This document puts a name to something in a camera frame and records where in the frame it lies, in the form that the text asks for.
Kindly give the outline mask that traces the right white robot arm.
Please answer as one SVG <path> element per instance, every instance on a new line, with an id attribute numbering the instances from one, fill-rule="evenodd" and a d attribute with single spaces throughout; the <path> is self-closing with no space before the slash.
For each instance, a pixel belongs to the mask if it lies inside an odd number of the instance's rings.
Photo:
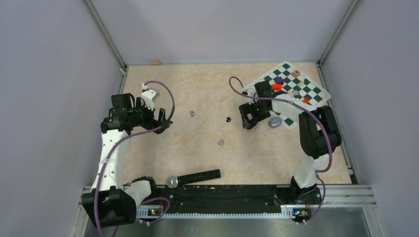
<path id="1" fill-rule="evenodd" d="M 290 198 L 301 204 L 315 195 L 318 174 L 331 169 L 333 152 L 342 138 L 330 106 L 316 107 L 296 100 L 284 91 L 275 91 L 273 85 L 261 81 L 251 90 L 239 95 L 249 102 L 239 106 L 244 129 L 252 129 L 260 121 L 273 115 L 285 115 L 299 127 L 299 140 L 304 158 L 299 170 L 291 178 Z"/>

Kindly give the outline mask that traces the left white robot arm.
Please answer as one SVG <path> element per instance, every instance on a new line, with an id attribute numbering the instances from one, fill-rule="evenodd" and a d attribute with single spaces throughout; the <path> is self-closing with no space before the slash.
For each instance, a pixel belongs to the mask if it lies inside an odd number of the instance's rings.
<path id="1" fill-rule="evenodd" d="M 82 206 L 94 226 L 99 229 L 131 224 L 136 219 L 141 202 L 153 204 L 158 190 L 151 178 L 140 178 L 127 189 L 123 184 L 126 148 L 135 127 L 144 128 L 144 134 L 162 133 L 170 127 L 165 109 L 154 117 L 154 103 L 159 93 L 146 90 L 137 98 L 130 93 L 111 97 L 112 107 L 101 122 L 102 151 L 98 172 L 91 191 L 82 195 Z"/>

